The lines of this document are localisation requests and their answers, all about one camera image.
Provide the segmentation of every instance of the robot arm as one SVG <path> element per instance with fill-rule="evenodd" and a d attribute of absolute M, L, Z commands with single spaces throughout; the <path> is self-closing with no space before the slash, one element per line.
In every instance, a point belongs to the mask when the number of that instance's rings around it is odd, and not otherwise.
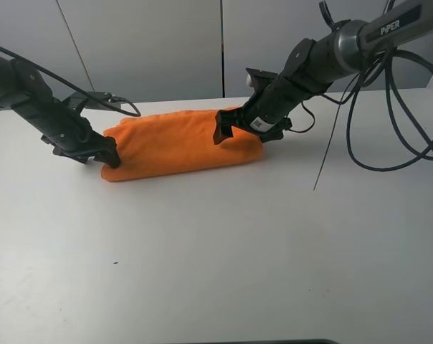
<path fill-rule="evenodd" d="M 89 121 L 80 115 L 83 108 L 116 110 L 114 105 L 103 105 L 113 97 L 104 92 L 85 94 L 92 99 L 76 92 L 61 102 L 53 97 L 33 62 L 0 57 L 0 108 L 11 108 L 33 125 L 43 134 L 42 140 L 54 146 L 55 155 L 80 163 L 94 157 L 96 161 L 117 168 L 121 161 L 115 139 L 96 133 Z"/>
<path fill-rule="evenodd" d="M 218 113 L 215 144 L 231 138 L 232 127 L 258 135 L 262 142 L 282 139 L 283 131 L 292 127 L 288 114 L 301 102 L 322 95 L 338 79 L 366 70 L 378 53 L 433 31 L 433 0 L 406 0 L 371 23 L 334 23 L 324 1 L 320 10 L 331 34 L 318 42 L 301 41 L 279 75 L 247 70 L 254 94 L 243 107 Z"/>

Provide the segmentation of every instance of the white table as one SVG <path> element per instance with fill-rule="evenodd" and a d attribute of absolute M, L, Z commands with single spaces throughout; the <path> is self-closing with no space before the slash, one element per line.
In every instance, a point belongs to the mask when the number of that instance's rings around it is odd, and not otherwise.
<path fill-rule="evenodd" d="M 432 129 L 433 91 L 402 94 Z M 345 106 L 313 191 L 336 107 L 308 104 L 316 127 L 266 144 L 262 161 L 126 183 L 53 156 L 33 127 L 0 113 L 0 344 L 433 344 L 433 163 L 354 165 Z M 99 132 L 122 118 L 84 116 Z M 292 117 L 307 125 L 302 110 Z M 355 117 L 362 160 L 410 158 L 382 92 L 362 92 Z"/>

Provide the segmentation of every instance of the black cable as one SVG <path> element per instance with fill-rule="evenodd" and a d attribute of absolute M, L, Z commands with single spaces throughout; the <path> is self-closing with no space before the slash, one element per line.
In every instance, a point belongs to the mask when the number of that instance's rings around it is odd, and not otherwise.
<path fill-rule="evenodd" d="M 312 124 L 311 124 L 308 128 L 306 128 L 306 129 L 304 129 L 304 130 L 293 130 L 293 129 L 288 129 L 288 131 L 291 131 L 292 133 L 297 133 L 297 134 L 303 134 L 303 133 L 306 133 L 306 132 L 308 132 L 310 129 L 314 128 L 314 125 L 315 125 L 315 115 L 313 114 L 313 112 L 306 108 L 306 106 L 304 105 L 304 102 L 301 102 L 301 105 L 302 105 L 304 111 L 307 112 L 307 113 L 312 117 Z"/>
<path fill-rule="evenodd" d="M 391 11 L 391 9 L 394 8 L 395 1 L 396 0 L 390 0 L 389 5 L 387 6 L 387 11 L 386 12 Z"/>
<path fill-rule="evenodd" d="M 129 99 L 123 98 L 123 97 L 118 97 L 117 95 L 111 97 L 110 99 L 111 102 L 126 102 L 128 103 L 133 109 L 134 111 L 137 113 L 137 117 L 141 117 L 142 114 L 140 113 L 140 111 L 138 110 L 138 108 L 135 106 L 135 104 L 133 102 L 131 102 Z"/>
<path fill-rule="evenodd" d="M 80 89 L 78 86 L 75 86 L 71 82 L 66 81 L 66 79 L 64 79 L 63 77 L 60 77 L 59 75 L 56 75 L 55 73 L 47 70 L 46 68 L 41 67 L 40 65 L 38 65 L 38 64 L 30 61 L 29 59 L 26 59 L 25 57 L 22 57 L 21 55 L 18 55 L 18 54 L 14 53 L 14 52 L 12 52 L 12 51 L 10 51 L 8 49 L 5 49 L 5 48 L 3 48 L 1 46 L 0 46 L 0 52 L 4 53 L 6 55 L 9 55 L 10 57 L 13 57 L 14 59 L 17 59 L 19 61 L 25 62 L 25 63 L 27 63 L 27 64 L 35 67 L 40 72 L 42 72 L 42 73 L 44 73 L 44 74 L 52 77 L 53 79 L 56 79 L 57 81 L 61 82 L 62 84 L 64 84 L 64 85 L 72 88 L 73 90 L 81 93 L 85 97 L 87 97 L 87 98 L 89 98 L 89 99 L 91 99 L 91 100 L 93 100 L 93 101 L 95 101 L 95 102 L 103 105 L 107 109 L 110 109 L 112 111 L 116 111 L 117 113 L 122 113 L 124 115 L 133 116 L 133 117 L 140 117 L 140 115 L 141 115 L 138 110 L 136 110 L 136 113 L 130 113 L 128 111 L 124 111 L 124 110 L 118 109 L 116 106 L 113 106 L 113 105 L 111 105 L 111 104 L 109 104 L 107 102 L 103 102 L 102 100 L 97 99 L 96 97 L 93 97 L 90 93 L 88 93 L 88 92 Z"/>
<path fill-rule="evenodd" d="M 386 0 L 386 4 L 384 5 L 384 10 L 382 11 L 382 14 L 385 14 L 387 12 L 387 6 L 389 5 L 390 0 Z"/>
<path fill-rule="evenodd" d="M 366 58 L 363 62 L 363 71 L 365 72 L 360 73 L 360 77 L 358 79 L 358 84 L 360 87 L 368 87 L 375 82 L 379 75 L 385 70 L 388 63 L 391 62 L 390 57 L 396 48 L 386 49 L 382 55 L 379 54 L 376 55 L 376 57 L 373 57 L 379 50 L 379 47 L 380 46 L 376 45 L 369 53 L 368 58 Z M 368 66 L 368 61 L 371 60 L 373 60 L 373 62 Z"/>
<path fill-rule="evenodd" d="M 351 146 L 351 122 L 352 122 L 353 111 L 355 109 L 355 105 L 356 105 L 356 101 L 357 101 L 357 98 L 358 98 L 359 91 L 357 91 L 356 94 L 354 95 L 354 97 L 352 99 L 352 103 L 351 103 L 351 109 L 349 110 L 349 114 L 348 114 L 348 121 L 347 121 L 347 129 L 346 129 L 347 149 L 348 149 L 349 156 L 351 157 L 351 159 L 352 159 L 352 161 L 354 163 L 356 163 L 360 167 L 365 168 L 365 169 L 370 170 L 370 171 L 378 171 L 378 172 L 396 171 L 396 170 L 408 167 L 408 166 L 412 165 L 413 163 L 416 163 L 417 161 L 419 161 L 421 159 L 425 159 L 425 158 L 427 160 L 432 160 L 433 159 L 433 157 L 429 157 L 427 155 L 428 152 L 433 151 L 433 140 L 430 140 L 430 138 L 428 137 L 428 135 L 423 131 L 421 125 L 417 122 L 417 120 L 415 119 L 415 117 L 411 114 L 411 112 L 407 108 L 406 104 L 401 99 L 401 96 L 400 96 L 400 94 L 398 92 L 398 89 L 396 88 L 395 81 L 394 81 L 394 78 L 393 78 L 393 74 L 392 74 L 392 71 L 391 71 L 391 63 L 392 63 L 393 57 L 400 57 L 400 58 L 404 58 L 404 59 L 410 59 L 411 61 L 416 62 L 416 63 L 420 64 L 421 66 L 427 68 L 433 74 L 433 64 L 427 62 L 426 60 L 422 59 L 420 56 L 418 56 L 416 54 L 413 54 L 411 52 L 405 52 L 405 51 L 402 51 L 402 50 L 397 51 L 397 50 L 393 49 L 390 52 L 390 57 L 386 61 L 386 96 L 387 96 L 387 105 L 388 105 L 388 108 L 389 108 L 389 115 L 390 115 L 390 118 L 391 118 L 391 122 L 392 122 L 392 125 L 394 126 L 394 130 L 395 130 L 395 132 L 397 134 L 397 137 L 400 139 L 400 141 L 405 145 L 405 147 L 409 146 L 409 148 L 408 147 L 407 148 L 412 153 L 414 153 L 414 155 L 416 155 L 416 157 L 413 158 L 413 159 L 411 159 L 410 161 L 407 161 L 406 163 L 403 163 L 403 164 L 400 164 L 400 165 L 397 165 L 397 166 L 392 166 L 392 167 L 388 167 L 388 168 L 377 168 L 377 167 L 373 167 L 373 166 L 368 166 L 368 165 L 360 162 L 354 156 L 353 151 L 352 151 L 352 146 Z M 413 123 L 413 125 L 416 127 L 416 129 L 419 131 L 419 134 L 427 142 L 428 147 L 423 152 L 420 153 L 420 152 L 417 152 L 416 150 L 414 150 L 406 142 L 406 140 L 404 139 L 403 135 L 400 133 L 398 125 L 396 124 L 396 121 L 394 119 L 393 109 L 391 107 L 390 89 L 393 89 L 395 97 L 399 101 L 400 106 L 403 108 L 403 110 L 405 111 L 405 113 L 408 116 L 408 118 L 410 119 L 410 121 Z"/>
<path fill-rule="evenodd" d="M 427 64 L 424 64 L 424 59 L 422 59 L 421 57 L 412 54 L 411 52 L 405 52 L 405 51 L 399 51 L 396 55 L 396 57 L 400 57 L 400 58 L 404 58 L 404 59 L 408 59 L 411 60 L 413 62 L 417 62 L 420 65 L 422 65 L 423 67 L 426 67 L 432 74 L 433 74 L 433 68 L 431 68 L 430 66 L 428 66 Z M 404 112 L 406 113 L 406 115 L 408 116 L 408 118 L 410 119 L 410 121 L 413 123 L 414 127 L 417 129 L 417 131 L 419 132 L 419 134 L 422 136 L 422 138 L 427 142 L 428 147 L 427 152 L 429 151 L 433 151 L 433 143 L 430 140 L 429 136 L 425 133 L 424 129 L 422 128 L 422 126 L 419 124 L 419 122 L 417 121 L 417 119 L 412 115 L 411 111 L 409 110 L 409 108 L 406 106 L 406 103 L 403 101 L 403 99 L 401 98 L 401 95 L 398 92 L 398 89 L 395 85 L 395 81 L 394 81 L 394 77 L 393 77 L 393 72 L 391 70 L 391 65 L 389 65 L 389 67 L 387 68 L 386 71 L 386 77 L 389 81 L 389 87 L 392 88 L 392 90 L 394 91 L 395 94 L 395 98 L 398 100 L 398 103 L 400 104 L 401 108 L 404 110 Z M 403 145 L 409 150 L 411 151 L 411 153 L 413 153 L 414 155 L 418 156 L 421 155 L 422 153 L 419 153 L 418 151 L 416 151 L 414 148 L 412 148 L 404 139 L 403 135 L 401 135 L 401 133 L 397 133 L 401 143 L 403 143 Z M 427 154 L 425 154 L 423 156 L 424 159 L 433 161 L 433 157 L 431 156 L 427 156 Z"/>
<path fill-rule="evenodd" d="M 373 64 L 371 67 L 370 67 L 370 69 L 368 70 L 368 73 L 372 73 L 375 69 L 376 69 L 376 67 L 377 67 L 377 64 Z M 347 92 L 347 89 L 350 87 L 350 85 L 352 85 L 352 82 L 354 82 L 355 81 L 355 79 L 357 78 L 357 77 L 359 77 L 360 76 L 360 73 L 358 73 L 353 79 L 352 79 L 352 81 L 347 85 L 347 87 L 346 87 L 346 89 L 344 90 L 344 92 Z M 354 86 L 353 86 L 353 88 L 352 88 L 352 90 L 351 90 L 351 92 L 348 94 L 348 96 L 343 100 L 343 98 L 341 97 L 341 100 L 337 100 L 337 99 L 334 99 L 334 98 L 332 98 L 332 97 L 330 97 L 330 96 L 328 96 L 328 95 L 326 95 L 326 94 L 322 94 L 322 95 L 320 95 L 321 97 L 324 97 L 326 100 L 329 100 L 329 101 L 331 101 L 331 102 L 334 102 L 335 104 L 337 104 L 337 105 L 344 105 L 344 104 L 346 104 L 354 95 L 355 95 L 355 92 L 357 91 L 357 90 L 359 90 L 361 88 L 361 86 L 359 85 L 359 83 L 357 82 Z"/>
<path fill-rule="evenodd" d="M 331 135 L 330 135 L 330 140 L 328 141 L 328 144 L 326 146 L 326 150 L 325 150 L 325 155 L 323 156 L 323 160 L 322 160 L 322 164 L 320 165 L 320 170 L 318 170 L 318 175 L 317 175 L 317 179 L 315 180 L 315 184 L 314 184 L 314 191 L 317 188 L 317 184 L 318 184 L 318 179 L 320 178 L 320 175 L 322 174 L 322 170 L 323 170 L 323 166 L 325 165 L 325 160 L 326 157 L 328 156 L 328 151 L 330 150 L 331 147 L 331 141 L 333 139 L 334 136 L 334 132 L 336 130 L 336 125 L 338 123 L 338 116 L 339 116 L 339 111 L 341 110 L 341 106 L 343 105 L 343 99 L 344 96 L 346 95 L 347 90 L 350 88 L 350 86 L 352 85 L 352 83 L 357 80 L 357 78 L 359 77 L 360 74 L 357 74 L 355 77 L 353 77 L 353 79 L 348 83 L 346 89 L 343 92 L 343 95 L 341 96 L 341 101 L 339 102 L 339 106 L 338 106 L 338 110 L 336 111 L 336 116 L 334 117 L 334 123 L 333 123 L 333 128 L 331 129 Z"/>

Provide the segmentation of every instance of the orange towel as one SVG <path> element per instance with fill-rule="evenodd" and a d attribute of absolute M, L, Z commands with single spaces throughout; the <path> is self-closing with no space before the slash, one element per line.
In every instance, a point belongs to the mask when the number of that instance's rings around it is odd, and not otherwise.
<path fill-rule="evenodd" d="M 164 176 L 236 165 L 262 156 L 259 138 L 233 128 L 234 137 L 214 145 L 218 110 L 181 111 L 144 118 L 125 118 L 105 136 L 116 139 L 121 166 L 102 167 L 107 181 Z"/>

